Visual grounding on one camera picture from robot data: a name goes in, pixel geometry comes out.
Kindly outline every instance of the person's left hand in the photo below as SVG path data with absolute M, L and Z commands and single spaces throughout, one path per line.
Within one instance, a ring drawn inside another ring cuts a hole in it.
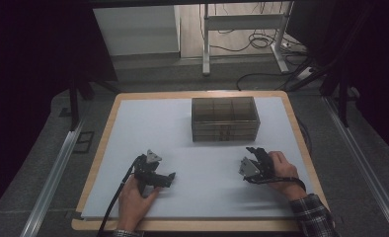
M 131 175 L 118 196 L 117 229 L 133 232 L 159 192 L 160 188 L 156 188 L 147 198 L 142 197 L 138 189 L 138 180 Z

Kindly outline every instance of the wire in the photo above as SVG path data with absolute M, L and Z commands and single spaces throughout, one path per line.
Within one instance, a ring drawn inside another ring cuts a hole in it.
M 222 4 L 222 8 L 223 8 L 223 10 L 226 12 L 226 15 L 229 15 L 229 13 L 226 11 L 226 9 L 225 9 L 225 4 Z
M 281 7 L 283 6 L 283 2 L 280 2 L 280 9 L 278 9 L 278 12 L 281 13 Z
M 309 135 L 308 127 L 303 123 L 298 116 L 296 116 L 296 120 L 298 121 L 299 124 L 299 129 L 302 132 L 302 136 L 305 139 L 305 144 L 306 147 L 308 148 L 308 152 L 311 155 L 312 154 L 312 141 L 311 141 L 311 136 Z
M 251 14 L 254 13 L 254 10 L 256 10 L 256 8 L 257 8 L 260 4 L 261 4 L 260 2 L 256 4 L 256 7 L 253 8 L 253 11 L 251 11 Z
M 274 6 L 274 2 L 272 2 L 272 6 L 271 6 L 271 12 L 272 12 L 272 7 Z
M 289 74 L 292 74 L 292 73 L 293 73 L 293 72 L 285 73 L 285 74 L 271 74 L 271 73 L 261 73 L 261 72 L 258 72 L 258 73 L 249 73 L 249 74 L 246 74 L 246 75 L 240 77 L 240 78 L 237 80 L 237 82 L 235 83 L 235 85 L 236 85 L 238 91 L 241 91 L 241 88 L 240 88 L 240 86 L 239 86 L 239 83 L 240 83 L 243 79 L 245 79 L 245 78 L 247 78 L 247 77 L 249 77 L 249 76 L 286 76 L 286 75 L 289 75 Z
M 264 3 L 262 2 L 262 3 L 260 3 L 260 4 L 263 4 L 263 5 L 262 5 L 262 9 L 260 10 L 260 13 L 263 14 L 263 13 L 265 12 L 266 2 L 264 2 Z
M 284 60 L 285 60 L 287 63 L 289 63 L 290 65 L 298 66 L 298 65 L 302 64 L 302 62 L 301 62 L 301 63 L 293 63 L 292 61 L 289 60 L 289 57 L 291 57 L 291 56 L 308 56 L 308 55 L 290 54 L 290 55 L 286 55 L 286 56 L 284 57 Z
M 132 170 L 133 170 L 133 167 L 135 166 L 135 163 L 136 163 L 136 161 L 138 160 L 138 158 L 139 158 L 139 157 L 137 157 L 137 158 L 133 161 L 132 165 L 131 165 L 130 168 L 127 170 L 127 173 L 126 173 L 126 175 L 124 176 L 123 180 L 121 180 L 120 185 L 118 186 L 117 191 L 116 191 L 114 197 L 112 198 L 112 201 L 111 201 L 111 203 L 109 204 L 108 209 L 106 210 L 106 214 L 105 214 L 105 217 L 103 218 L 102 224 L 100 225 L 99 232 L 97 233 L 97 237 L 102 237 L 103 231 L 104 231 L 104 229 L 105 229 L 106 222 L 108 221 L 108 218 L 109 218 L 109 215 L 111 214 L 112 208 L 114 207 L 115 202 L 116 202 L 118 196 L 120 195 L 121 189 L 123 188 L 123 186 L 124 186 L 124 184 L 126 183 L 127 179 L 129 179 L 129 176 L 131 175 Z
M 303 45 L 303 43 L 301 43 L 301 42 L 295 42 L 295 41 L 286 39 L 285 37 L 283 37 L 283 39 L 286 40 L 287 42 L 290 42 L 290 43 L 293 43 L 293 44 Z
M 199 19 L 199 23 L 200 23 L 200 33 L 201 33 L 201 37 L 204 39 L 204 34 L 203 34 L 203 28 L 202 28 L 202 23 L 201 23 L 201 5 L 199 4 L 198 5 L 198 19 Z M 245 45 L 244 47 L 242 48 L 239 48 L 239 49 L 232 49 L 232 48 L 226 48 L 226 47 L 223 47 L 223 46 L 218 46 L 218 45 L 210 45 L 209 47 L 215 47 L 215 48 L 220 48 L 220 49 L 223 49 L 223 50 L 227 50 L 227 51 L 232 51 L 232 52 L 238 52 L 238 51 L 243 51 L 245 50 L 246 48 L 248 48 L 250 45 L 253 47 L 253 48 L 257 48 L 257 49 L 260 49 L 260 48 L 265 48 L 265 47 L 268 47 L 270 46 L 272 43 L 274 43 L 275 41 L 275 36 L 277 34 L 277 31 L 274 32 L 274 35 L 272 37 L 270 36 L 267 36 L 266 34 L 262 33 L 256 33 L 257 30 L 254 30 L 252 34 L 249 35 L 249 42 L 247 43 L 247 45 Z M 220 34 L 229 34 L 231 32 L 234 32 L 234 30 L 230 30 L 228 32 L 220 32 L 218 31 Z M 265 45 L 258 45 L 256 44 L 256 41 L 261 41 L 261 42 L 264 42 Z
M 305 69 L 309 64 L 311 64 L 313 61 L 313 59 L 309 56 L 306 57 L 306 59 L 301 63 L 299 64 L 299 66 L 293 71 L 293 72 L 289 72 L 289 73 L 281 73 L 281 74 L 271 74 L 271 73 L 249 73 L 249 74 L 246 74 L 242 77 L 240 77 L 237 82 L 235 83 L 236 87 L 237 87 L 237 90 L 238 91 L 241 91 L 241 88 L 239 86 L 239 83 L 244 80 L 245 78 L 249 77 L 249 76 L 287 76 L 287 75 L 290 75 L 286 81 L 281 84 L 280 86 L 276 87 L 275 90 L 282 90 L 282 91 L 285 91 L 286 90 L 286 86 L 287 86 L 287 83 L 290 82 L 291 80 L 293 80 L 296 76 L 297 76 L 297 73 L 298 72 L 301 72 L 303 69 Z
M 278 177 L 275 176 L 271 179 L 268 180 L 261 180 L 261 181 L 255 181 L 254 179 L 246 179 L 249 183 L 255 184 L 255 185 L 264 185 L 264 184 L 269 184 L 269 183 L 277 183 L 277 182 L 294 182 L 298 184 L 305 192 L 306 192 L 306 187 L 303 181 L 299 180 L 298 178 L 295 177 Z

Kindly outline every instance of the metal rail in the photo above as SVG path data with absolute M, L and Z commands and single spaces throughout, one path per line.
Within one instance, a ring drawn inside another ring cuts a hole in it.
M 52 201 L 53 195 L 58 187 L 59 181 L 68 163 L 69 157 L 74 148 L 75 142 L 77 141 L 78 135 L 80 134 L 81 128 L 86 119 L 87 113 L 90 110 L 91 102 L 86 102 L 83 106 L 83 114 L 75 130 L 69 131 L 62 147 L 53 163 L 52 169 L 43 189 L 40 192 L 37 202 L 35 203 L 34 209 L 26 222 L 25 228 L 22 231 L 21 237 L 33 237 L 39 232 L 41 223 L 43 222 L 44 216 L 46 215 L 47 209 L 49 208 L 50 202 Z
M 388 193 L 385 191 L 385 189 L 383 189 L 382 184 L 380 183 L 379 179 L 377 178 L 370 164 L 367 162 L 364 153 L 361 151 L 360 147 L 355 141 L 351 131 L 347 127 L 344 127 L 340 118 L 337 116 L 338 114 L 337 107 L 334 104 L 333 100 L 331 98 L 323 97 L 323 101 L 326 104 L 336 127 L 339 129 L 343 140 L 346 142 L 346 145 L 350 150 L 350 153 L 354 159 L 355 164 L 359 168 L 361 175 L 366 180 L 367 185 L 372 191 L 376 201 L 378 202 L 381 210 L 383 211 L 386 219 L 389 222 Z

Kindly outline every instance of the gray floor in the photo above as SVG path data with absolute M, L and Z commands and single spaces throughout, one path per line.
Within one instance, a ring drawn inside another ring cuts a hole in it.
M 202 77 L 200 60 L 176 58 L 114 58 L 118 82 L 124 92 L 235 90 L 235 82 L 252 72 L 278 73 L 271 56 L 212 59 L 211 75 Z M 248 77 L 242 90 L 273 90 L 285 77 Z M 297 92 L 288 93 L 298 118 L 306 125 L 312 143 L 311 158 L 322 184 L 338 231 L 348 236 L 389 236 L 389 223 L 373 197 L 348 147 L 319 96 L 316 81 Z M 95 231 L 75 231 L 72 218 L 115 95 L 97 84 L 82 132 L 94 132 L 88 152 L 83 144 L 75 146 L 60 184 L 50 203 L 38 236 L 95 236 Z M 19 236 L 31 214 L 41 188 L 62 146 L 70 118 L 66 92 L 53 98 L 51 115 L 28 159 L 0 200 L 0 236 Z M 389 194 L 389 147 L 361 117 L 354 102 L 348 104 L 350 130 L 366 155 L 384 189 Z M 269 236 L 265 233 L 145 233 L 145 236 Z M 294 236 L 281 234 L 276 236 Z

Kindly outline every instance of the hand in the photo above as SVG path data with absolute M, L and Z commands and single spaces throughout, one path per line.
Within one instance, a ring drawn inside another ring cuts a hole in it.
M 138 180 L 131 175 L 118 196 L 117 229 L 133 232 L 159 192 L 160 188 L 156 188 L 147 198 L 142 197 L 138 189 Z
M 296 167 L 287 161 L 283 153 L 280 151 L 271 151 L 269 152 L 269 156 L 272 157 L 276 176 L 299 178 Z M 307 197 L 306 192 L 294 182 L 276 182 L 270 183 L 269 186 L 281 192 L 288 200 L 297 200 Z

